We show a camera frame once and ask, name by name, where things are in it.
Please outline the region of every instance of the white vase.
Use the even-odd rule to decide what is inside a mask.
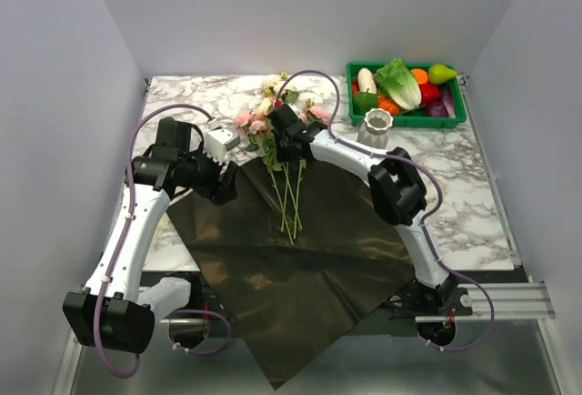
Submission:
[[[366,113],[357,129],[357,142],[376,149],[386,149],[392,127],[392,115],[381,108]]]

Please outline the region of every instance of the flower stem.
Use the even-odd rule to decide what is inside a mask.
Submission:
[[[283,165],[283,169],[287,173],[288,171],[288,163]],[[285,219],[286,219],[286,212],[287,212],[287,193],[289,193],[289,181],[287,180],[285,183],[285,195],[283,196],[283,217],[281,218],[281,231],[283,231],[285,227]]]
[[[291,187],[291,182],[289,181],[289,167],[283,167],[283,171],[285,172],[285,180],[286,180],[286,184]],[[295,212],[297,212],[299,210],[299,205],[296,202],[296,198],[295,195],[293,195],[293,190],[289,190],[289,195],[291,195],[291,201],[293,202],[293,209],[295,210]],[[301,218],[299,218],[297,216],[297,214],[295,215],[295,222],[297,222],[297,225],[299,226],[299,230],[303,229],[303,224],[301,223]]]
[[[303,179],[301,177],[301,174],[303,173],[303,160],[301,160],[301,162],[299,162],[299,173],[297,174],[297,188],[296,188],[296,195],[295,195],[295,199],[297,201],[296,205],[295,205],[295,219],[294,219],[294,223],[293,223],[293,238],[297,237],[297,225],[301,224],[301,218],[299,217],[299,188],[301,187],[301,180]]]
[[[271,176],[271,181],[273,181],[273,187],[275,188],[275,192],[276,192],[276,197],[279,200],[279,206],[281,206],[281,208],[283,207],[283,202],[281,200],[281,194],[279,193],[279,187],[276,184],[276,179],[275,179],[275,174],[273,173],[273,168],[271,168],[271,165],[268,164],[266,166],[269,175]],[[289,223],[287,222],[287,217],[286,217],[286,212],[283,211],[283,221],[284,224],[287,228],[287,234],[289,235],[289,241],[291,242],[291,245],[293,245],[293,236],[291,236],[291,228],[289,227]]]

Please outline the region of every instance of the gray floor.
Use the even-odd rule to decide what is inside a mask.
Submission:
[[[460,325],[454,344],[473,339],[483,328],[480,322]],[[126,369],[130,366],[129,359],[133,359],[124,354],[110,355],[115,363],[125,364]],[[158,325],[142,356],[140,371],[130,380],[109,375],[95,350],[85,348],[72,393],[261,395],[274,392],[241,339],[215,356],[191,357],[172,351],[167,325]],[[465,353],[440,353],[414,338],[343,337],[276,393],[552,395],[559,391],[537,323],[503,321],[496,324],[485,343]]]

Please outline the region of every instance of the bouquet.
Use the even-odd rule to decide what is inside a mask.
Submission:
[[[286,87],[281,94],[281,102],[275,101],[275,96],[286,79],[287,73],[285,72],[281,75],[267,76],[261,85],[263,100],[256,108],[250,111],[243,111],[235,117],[234,125],[248,139],[246,150],[256,152],[263,159],[263,163],[265,163],[266,171],[271,177],[273,189],[276,192],[276,197],[281,207],[281,232],[287,233],[289,242],[293,245],[297,239],[297,231],[303,229],[301,217],[299,216],[299,196],[302,175],[307,166],[307,162],[304,159],[298,160],[297,163],[279,163],[277,161],[275,137],[268,124],[266,115],[282,104],[289,105],[306,125],[314,121],[326,123],[329,114],[321,106],[316,106],[315,102],[311,99],[307,99],[303,109],[297,108],[295,103],[300,94],[294,86]],[[295,187],[292,187],[290,178],[290,173],[293,170],[297,173]],[[283,187],[279,187],[280,184],[277,183],[278,179],[284,179],[285,183]],[[287,218],[287,211],[289,209],[291,210],[291,217],[293,218],[291,221]]]

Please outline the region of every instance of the white marble surface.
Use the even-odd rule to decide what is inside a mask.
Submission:
[[[144,115],[170,104],[195,104],[225,120],[262,99],[262,76],[160,76],[154,78]],[[355,138],[356,129],[347,117],[347,89],[344,77],[335,77],[341,91],[341,107],[334,129]],[[298,104],[308,98],[331,110],[335,104],[333,87],[317,76],[294,79],[301,91]],[[177,116],[201,127],[205,118],[190,110],[170,110],[162,116]],[[141,154],[156,137],[157,116],[140,133],[135,153]],[[472,127],[468,122],[454,130],[393,128],[388,149],[403,147],[419,164],[428,168],[444,192],[443,207],[429,219],[444,260],[455,269],[512,269],[507,238],[491,194]],[[232,158],[242,165],[254,158],[244,145]],[[435,201],[435,190],[426,181],[428,201]],[[176,230],[164,216],[154,236],[144,270],[197,269]]]

